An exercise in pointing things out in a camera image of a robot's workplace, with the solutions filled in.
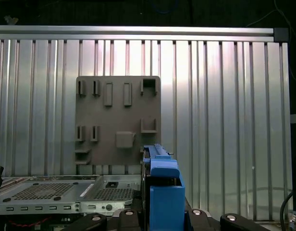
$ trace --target red wire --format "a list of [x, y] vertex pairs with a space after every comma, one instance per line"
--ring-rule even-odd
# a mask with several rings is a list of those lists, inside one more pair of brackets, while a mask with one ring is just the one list
[[51, 217], [48, 217], [48, 218], [44, 218], [43, 220], [41, 221], [38, 221], [36, 223], [32, 223], [32, 224], [17, 224], [17, 223], [14, 223], [12, 220], [9, 220], [8, 222], [11, 223], [12, 225], [16, 226], [16, 227], [22, 227], [22, 228], [25, 228], [25, 227], [32, 227], [32, 226], [35, 226], [35, 225], [40, 225], [42, 223], [44, 223], [46, 220], [50, 219]]

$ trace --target dark background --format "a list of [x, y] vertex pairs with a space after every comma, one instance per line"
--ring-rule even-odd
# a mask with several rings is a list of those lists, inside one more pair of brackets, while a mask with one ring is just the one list
[[[277, 0], [277, 6], [296, 33], [296, 0]], [[156, 8], [170, 12], [158, 13]], [[275, 10], [273, 0], [6, 0], [0, 1], [0, 25], [5, 25], [4, 16], [10, 15], [19, 19], [17, 25], [246, 27], [272, 10]], [[289, 25], [274, 11], [251, 27]], [[290, 74], [290, 110], [291, 114], [296, 114], [294, 35], [289, 50], [290, 68], [294, 74], [294, 78]], [[291, 134], [296, 191], [296, 124], [291, 126]]]

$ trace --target gray plastic board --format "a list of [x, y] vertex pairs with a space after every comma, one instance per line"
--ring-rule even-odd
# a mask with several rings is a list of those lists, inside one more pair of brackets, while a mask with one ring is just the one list
[[77, 78], [76, 164], [139, 164], [140, 147], [160, 138], [159, 77]]

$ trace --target perforated metal panel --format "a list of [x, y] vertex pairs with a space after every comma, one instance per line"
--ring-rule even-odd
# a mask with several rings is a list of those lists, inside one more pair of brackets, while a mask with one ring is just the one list
[[127, 201], [132, 200], [133, 189], [102, 189], [94, 197], [98, 201]]
[[13, 200], [45, 200], [63, 196], [73, 187], [68, 183], [32, 185], [12, 197]]

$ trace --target corrugated metal wall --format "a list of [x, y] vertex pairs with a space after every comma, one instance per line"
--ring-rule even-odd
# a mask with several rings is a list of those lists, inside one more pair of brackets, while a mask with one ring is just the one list
[[5, 176], [139, 173], [139, 166], [76, 171], [75, 79], [156, 75], [162, 145], [175, 153], [193, 207], [215, 217], [279, 218], [292, 188], [287, 44], [61, 37], [0, 39]]

